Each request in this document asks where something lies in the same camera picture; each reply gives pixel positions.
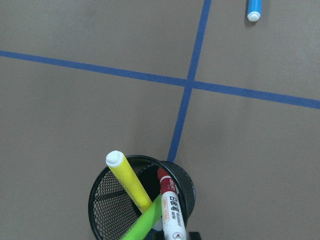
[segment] blue marker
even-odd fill
[[[261,17],[262,0],[248,0],[247,17],[250,22],[256,22]]]

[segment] red marker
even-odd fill
[[[162,168],[158,169],[161,188],[162,223],[165,240],[187,240],[176,185]]]

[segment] black mesh pen holder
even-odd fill
[[[192,213],[196,194],[189,175],[178,165],[144,155],[126,157],[150,199],[161,194],[158,168],[164,169],[176,184],[184,224]],[[108,167],[96,178],[88,202],[89,221],[97,240],[119,240],[141,212]]]

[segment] gray floor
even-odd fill
[[[0,51],[186,79],[203,1],[1,1]],[[320,100],[320,2],[212,1],[196,81]],[[0,239],[93,240],[120,150],[166,160],[184,87],[0,57]],[[318,240],[320,111],[191,94],[175,163],[204,240]]]

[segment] marker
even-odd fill
[[[161,188],[162,223],[165,240],[186,240],[187,234],[176,185],[162,168],[158,169]]]
[[[126,156],[121,151],[112,151],[105,157],[105,163],[118,179],[140,212],[146,212],[151,206],[152,201],[134,170],[131,168]],[[161,220],[153,226],[153,229],[156,231],[160,231],[162,229]]]
[[[152,226],[160,219],[161,213],[161,195],[159,195],[120,240],[143,240]]]
[[[262,0],[248,0],[247,18],[250,22],[256,22],[261,17]]]

